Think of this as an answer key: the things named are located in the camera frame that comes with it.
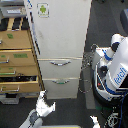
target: gray floor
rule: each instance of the gray floor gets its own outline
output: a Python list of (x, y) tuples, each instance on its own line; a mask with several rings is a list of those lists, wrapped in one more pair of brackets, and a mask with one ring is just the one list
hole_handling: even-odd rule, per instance
[[(91, 54), (91, 45), (110, 46), (111, 36), (120, 33), (126, 36), (120, 23), (120, 12), (128, 8), (128, 1), (121, 3), (120, 0), (92, 0), (91, 16), (87, 33), (85, 52)], [(97, 101), (90, 90), (90, 67), (86, 68), (84, 62), (81, 72), (80, 86), (86, 93), (78, 91), (77, 99), (48, 100), (49, 104), (56, 101), (56, 111), (43, 119), (44, 125), (79, 125), (83, 128), (92, 128), (91, 115), (97, 116), (101, 128), (105, 119), (97, 108)], [(18, 128), (27, 118), (28, 113), (35, 108), (37, 98), (20, 99), (18, 105), (2, 105), (0, 103), (0, 128)]]

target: cabinet drawer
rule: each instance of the cabinet drawer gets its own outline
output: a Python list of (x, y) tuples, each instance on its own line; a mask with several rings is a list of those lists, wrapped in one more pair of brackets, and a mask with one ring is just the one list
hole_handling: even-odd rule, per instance
[(19, 67), (0, 67), (0, 77), (13, 76), (35, 76), (38, 75), (37, 67), (34, 66), (19, 66)]
[(31, 48), (26, 30), (0, 32), (0, 41), (0, 49)]
[(40, 87), (38, 79), (28, 82), (1, 82), (0, 93), (26, 93), (39, 92)]
[(0, 66), (27, 66), (35, 65), (32, 51), (27, 50), (0, 50)]
[(79, 79), (44, 79), (48, 99), (77, 98)]
[(24, 9), (24, 6), (7, 6), (7, 7), (0, 7), (0, 9), (4, 17), (25, 17), (26, 16), (26, 12), (22, 11)]
[(38, 61), (42, 78), (80, 77), (82, 59)]

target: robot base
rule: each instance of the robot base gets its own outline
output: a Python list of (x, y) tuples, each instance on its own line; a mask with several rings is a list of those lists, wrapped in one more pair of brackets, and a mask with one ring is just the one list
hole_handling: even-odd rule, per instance
[(96, 98), (96, 100), (103, 106), (106, 107), (116, 107), (119, 105), (120, 99), (112, 99), (111, 101), (106, 100), (105, 98), (103, 98), (97, 91), (96, 89), (96, 84), (95, 84), (95, 79), (94, 79), (94, 70), (91, 71), (92, 72), (92, 89), (93, 89), (93, 94)]

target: sticker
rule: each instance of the sticker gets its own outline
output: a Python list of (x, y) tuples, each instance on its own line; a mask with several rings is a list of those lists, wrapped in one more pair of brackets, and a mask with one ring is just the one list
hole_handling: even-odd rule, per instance
[(114, 76), (112, 77), (114, 86), (116, 86), (117, 88), (120, 87), (124, 79), (126, 78), (127, 74), (128, 74), (127, 68), (120, 63), (120, 65), (116, 68)]
[(20, 14), (20, 9), (7, 10), (8, 14)]
[(8, 68), (9, 70), (13, 69), (13, 68)]
[(1, 55), (1, 58), (6, 58), (6, 56), (5, 55)]
[(39, 17), (49, 17), (49, 6), (46, 3), (37, 4)]
[(12, 34), (7, 34), (9, 39), (13, 39), (13, 35)]
[(14, 58), (28, 58), (27, 54), (23, 53), (23, 54), (13, 54)]

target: drawer handle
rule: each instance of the drawer handle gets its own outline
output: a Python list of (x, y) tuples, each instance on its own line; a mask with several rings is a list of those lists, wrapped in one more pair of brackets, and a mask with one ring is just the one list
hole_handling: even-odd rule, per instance
[(65, 63), (62, 63), (62, 64), (55, 63), (54, 61), (51, 61), (50, 63), (51, 63), (51, 64), (54, 64), (54, 65), (56, 65), (56, 66), (64, 66), (64, 65), (66, 65), (66, 64), (71, 63), (71, 61), (68, 61), (68, 62), (65, 62)]
[(9, 59), (7, 59), (7, 61), (0, 62), (0, 64), (5, 64), (5, 63), (8, 63), (8, 62), (9, 62)]
[(16, 71), (14, 72), (9, 72), (9, 73), (0, 73), (0, 75), (15, 75)]
[(68, 83), (70, 81), (69, 80), (65, 80), (65, 81), (63, 81), (63, 80), (53, 80), (52, 82), (54, 82), (56, 84), (66, 84), (66, 83)]
[(4, 92), (4, 93), (7, 93), (7, 92), (19, 92), (19, 86), (18, 86), (18, 89), (17, 90), (6, 90), (6, 91), (4, 91), (3, 89), (4, 89), (5, 87), (1, 87), (1, 92)]

